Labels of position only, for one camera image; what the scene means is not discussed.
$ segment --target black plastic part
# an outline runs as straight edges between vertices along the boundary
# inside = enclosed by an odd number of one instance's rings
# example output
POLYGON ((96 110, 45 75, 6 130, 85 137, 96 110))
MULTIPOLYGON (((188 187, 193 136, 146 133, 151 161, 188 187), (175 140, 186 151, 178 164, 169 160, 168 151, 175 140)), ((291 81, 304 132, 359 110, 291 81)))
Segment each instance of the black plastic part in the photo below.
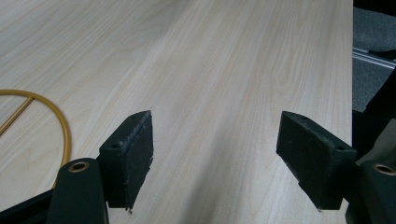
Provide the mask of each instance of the black plastic part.
POLYGON ((319 209, 339 209, 357 152, 307 117, 282 112, 276 153, 319 209))
POLYGON ((389 124, 390 119, 381 119, 352 111, 352 146, 358 150, 357 160, 374 146, 378 136, 389 124))
POLYGON ((396 49, 386 50, 386 51, 373 51, 369 50, 369 54, 373 54, 380 58, 386 60, 395 60, 396 59, 396 49))
POLYGON ((70 161, 59 170, 46 223, 108 223, 97 160, 70 161))
MULTIPOLYGON (((375 169, 376 161, 361 165, 360 192, 373 223, 396 223, 396 175, 383 174, 375 169)), ((395 171, 396 167, 386 165, 395 171)))
POLYGON ((347 224, 373 224, 368 216, 367 211, 361 212, 349 205, 346 210, 346 223, 347 224))
POLYGON ((0 213, 0 223, 45 223, 52 189, 0 213))
POLYGON ((98 158, 109 207, 133 208, 152 163, 150 111, 134 114, 102 144, 98 158))
POLYGON ((396 0, 354 0, 353 6, 396 16, 396 0))
POLYGON ((396 69, 393 70, 363 113, 382 119, 396 119, 396 69))

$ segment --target wooden table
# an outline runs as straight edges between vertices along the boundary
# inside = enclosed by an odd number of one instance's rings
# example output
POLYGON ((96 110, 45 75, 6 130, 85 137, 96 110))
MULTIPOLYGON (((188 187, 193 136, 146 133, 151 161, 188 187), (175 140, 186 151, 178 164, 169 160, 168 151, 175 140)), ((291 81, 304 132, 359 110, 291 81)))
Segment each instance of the wooden table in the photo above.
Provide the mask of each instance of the wooden table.
MULTIPOLYGON (((352 0, 0 2, 0 89, 51 99, 72 159, 150 109, 154 161, 111 223, 344 223, 276 155, 282 110, 350 143, 352 0)), ((0 98, 0 121, 23 101, 0 98)), ((0 139, 0 209, 50 189, 62 131, 32 103, 0 139)))

